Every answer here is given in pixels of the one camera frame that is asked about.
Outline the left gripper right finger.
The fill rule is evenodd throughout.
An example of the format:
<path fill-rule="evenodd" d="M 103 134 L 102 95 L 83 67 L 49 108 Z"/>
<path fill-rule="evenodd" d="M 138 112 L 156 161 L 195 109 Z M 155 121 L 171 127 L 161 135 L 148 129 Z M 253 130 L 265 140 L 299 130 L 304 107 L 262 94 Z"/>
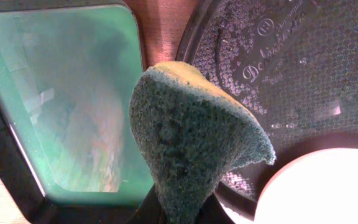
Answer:
<path fill-rule="evenodd" d="M 211 194 L 200 209 L 197 224 L 234 224 L 215 194 Z"/>

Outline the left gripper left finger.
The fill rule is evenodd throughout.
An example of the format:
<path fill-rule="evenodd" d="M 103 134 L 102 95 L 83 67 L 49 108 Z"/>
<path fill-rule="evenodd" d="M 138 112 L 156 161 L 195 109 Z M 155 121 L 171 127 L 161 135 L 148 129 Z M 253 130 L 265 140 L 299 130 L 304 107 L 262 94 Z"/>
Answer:
<path fill-rule="evenodd" d="M 139 208 L 125 224 L 167 224 L 155 185 L 152 186 Z"/>

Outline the dark green sponge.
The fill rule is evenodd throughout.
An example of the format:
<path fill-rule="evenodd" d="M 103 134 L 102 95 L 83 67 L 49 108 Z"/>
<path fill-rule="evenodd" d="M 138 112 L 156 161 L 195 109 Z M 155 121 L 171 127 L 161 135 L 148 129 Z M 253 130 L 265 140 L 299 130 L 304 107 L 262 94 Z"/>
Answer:
<path fill-rule="evenodd" d="M 276 160 L 255 116 L 185 62 L 142 74 L 129 120 L 169 223 L 194 223 L 226 172 Z"/>

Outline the white plate front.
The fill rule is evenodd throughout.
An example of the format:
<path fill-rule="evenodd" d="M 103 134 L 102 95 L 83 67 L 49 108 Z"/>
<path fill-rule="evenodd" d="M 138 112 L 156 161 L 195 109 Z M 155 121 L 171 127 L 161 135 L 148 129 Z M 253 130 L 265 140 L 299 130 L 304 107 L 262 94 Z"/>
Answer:
<path fill-rule="evenodd" d="M 358 149 L 316 151 L 281 168 L 259 197 L 254 223 L 358 224 Z"/>

